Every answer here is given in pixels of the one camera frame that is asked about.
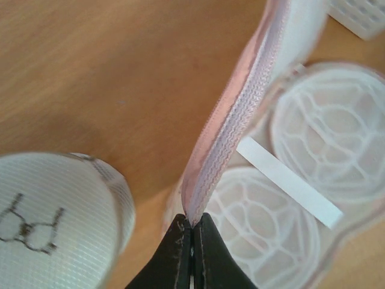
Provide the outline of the white round mesh laundry bag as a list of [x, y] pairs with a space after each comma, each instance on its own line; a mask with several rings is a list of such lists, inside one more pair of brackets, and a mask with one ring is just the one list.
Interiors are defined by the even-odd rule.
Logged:
[[1, 156], [1, 287], [105, 288], [131, 238], [125, 177], [86, 154]]

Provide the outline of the floral mesh laundry bag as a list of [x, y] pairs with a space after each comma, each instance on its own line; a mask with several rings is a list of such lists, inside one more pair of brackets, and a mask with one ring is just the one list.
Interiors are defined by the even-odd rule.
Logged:
[[307, 64], [330, 1], [267, 1], [175, 186], [213, 218], [258, 288], [315, 288], [336, 251], [384, 218], [384, 77]]

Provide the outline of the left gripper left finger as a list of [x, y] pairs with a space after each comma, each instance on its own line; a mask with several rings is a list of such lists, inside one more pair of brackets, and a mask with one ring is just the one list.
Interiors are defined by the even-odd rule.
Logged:
[[190, 279], [191, 227], [183, 214], [177, 214], [150, 261], [126, 287], [189, 288]]

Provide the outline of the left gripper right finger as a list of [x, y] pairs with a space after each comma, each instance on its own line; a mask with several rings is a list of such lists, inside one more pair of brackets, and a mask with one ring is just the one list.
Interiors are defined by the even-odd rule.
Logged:
[[194, 288], [256, 287], [231, 256], [210, 214], [202, 215], [192, 230], [192, 237]]

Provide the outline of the white plastic basket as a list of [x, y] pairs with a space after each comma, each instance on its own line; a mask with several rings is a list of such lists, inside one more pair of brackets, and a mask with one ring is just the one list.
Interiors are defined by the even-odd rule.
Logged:
[[384, 31], [384, 0], [332, 0], [329, 15], [363, 40]]

